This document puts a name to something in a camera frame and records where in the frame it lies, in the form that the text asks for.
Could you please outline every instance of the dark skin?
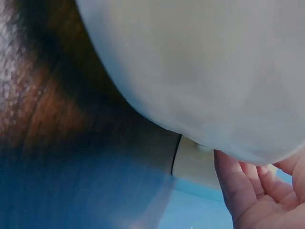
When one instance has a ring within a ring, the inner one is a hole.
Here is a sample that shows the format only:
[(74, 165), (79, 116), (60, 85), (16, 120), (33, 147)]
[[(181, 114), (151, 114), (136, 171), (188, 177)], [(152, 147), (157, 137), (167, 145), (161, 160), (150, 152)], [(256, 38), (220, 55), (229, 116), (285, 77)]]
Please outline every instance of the dark skin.
[(133, 113), (95, 54), (74, 1), (6, 2), (0, 12), (8, 44), (0, 47), (1, 69), (9, 77), (0, 79), (3, 149), (80, 147), (101, 134), (95, 132), (112, 109)]

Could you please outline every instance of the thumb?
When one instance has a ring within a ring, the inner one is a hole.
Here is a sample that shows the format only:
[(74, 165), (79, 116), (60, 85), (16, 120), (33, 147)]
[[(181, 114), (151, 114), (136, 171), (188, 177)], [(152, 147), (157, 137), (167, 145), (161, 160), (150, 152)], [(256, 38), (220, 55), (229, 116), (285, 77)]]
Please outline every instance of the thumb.
[(305, 148), (274, 165), (285, 173), (292, 175), (295, 194), (300, 203), (305, 203)]

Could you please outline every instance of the white fabric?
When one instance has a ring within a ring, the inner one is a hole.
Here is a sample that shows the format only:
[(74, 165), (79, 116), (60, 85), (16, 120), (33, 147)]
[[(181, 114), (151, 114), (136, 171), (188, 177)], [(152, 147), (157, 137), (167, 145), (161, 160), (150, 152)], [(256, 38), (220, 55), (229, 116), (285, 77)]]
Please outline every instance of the white fabric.
[(305, 140), (304, 0), (77, 0), (110, 77), (141, 114), (242, 161)]

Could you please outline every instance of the palm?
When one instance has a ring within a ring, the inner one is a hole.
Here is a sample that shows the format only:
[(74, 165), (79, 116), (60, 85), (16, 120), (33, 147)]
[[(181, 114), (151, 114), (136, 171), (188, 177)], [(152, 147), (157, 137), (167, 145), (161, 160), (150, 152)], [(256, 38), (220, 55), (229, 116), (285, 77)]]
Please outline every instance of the palm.
[(302, 161), (305, 162), (305, 156), (294, 156), (276, 165), (293, 174), (292, 186), (267, 167), (240, 163), (216, 152), (215, 168), (234, 228), (305, 228), (305, 180), (300, 178), (305, 176), (305, 164)]

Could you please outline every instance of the white cloth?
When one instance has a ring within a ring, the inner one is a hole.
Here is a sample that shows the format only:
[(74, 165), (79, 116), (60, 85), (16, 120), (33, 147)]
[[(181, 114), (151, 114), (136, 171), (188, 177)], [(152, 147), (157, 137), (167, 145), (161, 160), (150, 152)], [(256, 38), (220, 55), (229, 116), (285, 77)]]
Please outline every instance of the white cloth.
[(77, 0), (126, 100), (245, 162), (305, 140), (305, 1)]

